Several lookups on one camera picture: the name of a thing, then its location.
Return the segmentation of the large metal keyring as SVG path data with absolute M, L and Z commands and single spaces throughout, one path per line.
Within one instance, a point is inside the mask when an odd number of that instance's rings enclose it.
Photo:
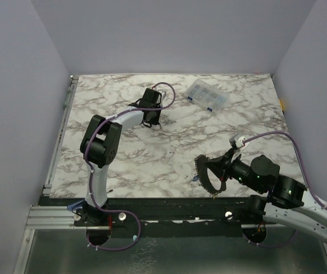
M 206 155 L 198 155 L 194 160 L 198 180 L 201 186 L 211 195 L 218 195 L 226 190 L 226 181 L 228 179 L 225 171 L 226 161 L 227 157 L 225 155 L 213 159 Z M 211 183 L 208 171 L 211 171 L 220 180 L 219 189 L 216 189 Z

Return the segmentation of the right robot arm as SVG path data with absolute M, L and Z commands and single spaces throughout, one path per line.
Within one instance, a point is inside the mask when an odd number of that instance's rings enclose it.
M 212 195 L 225 191 L 229 179 L 255 191 L 243 209 L 247 222 L 256 223 L 261 219 L 282 224 L 313 235 L 327 244 L 326 203 L 313 197 L 304 184 L 282 175 L 280 166 L 265 155 L 245 164 L 231 148 L 213 159 L 199 155 L 194 162 L 198 180 Z

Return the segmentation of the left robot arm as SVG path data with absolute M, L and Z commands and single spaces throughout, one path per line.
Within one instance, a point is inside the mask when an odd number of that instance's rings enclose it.
M 116 157 L 121 135 L 140 124 L 150 128 L 159 124 L 164 95 L 147 88 L 143 96 L 122 112 L 102 117 L 94 115 L 82 138 L 80 151 L 89 170 L 85 200 L 81 203 L 83 217 L 94 225 L 101 225 L 115 210 L 105 209 L 107 202 L 107 173 Z

